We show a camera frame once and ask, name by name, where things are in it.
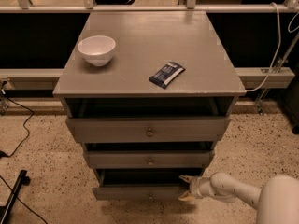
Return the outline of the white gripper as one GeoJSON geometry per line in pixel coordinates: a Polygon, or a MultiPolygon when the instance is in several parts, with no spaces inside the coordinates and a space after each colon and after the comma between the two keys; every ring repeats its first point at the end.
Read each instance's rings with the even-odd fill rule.
{"type": "Polygon", "coordinates": [[[201,188],[206,183],[206,178],[200,176],[189,176],[189,175],[181,175],[179,177],[184,182],[190,184],[189,191],[184,192],[178,199],[182,202],[189,202],[196,199],[203,198],[203,192],[201,188]]]}

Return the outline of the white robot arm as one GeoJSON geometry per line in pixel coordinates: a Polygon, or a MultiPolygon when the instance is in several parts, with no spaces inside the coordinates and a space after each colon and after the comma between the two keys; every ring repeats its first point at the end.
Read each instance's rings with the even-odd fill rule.
{"type": "Polygon", "coordinates": [[[256,210],[256,224],[299,224],[299,180],[287,175],[270,178],[261,188],[217,172],[211,177],[181,175],[189,189],[179,199],[212,198],[231,203],[236,198],[256,210]]]}

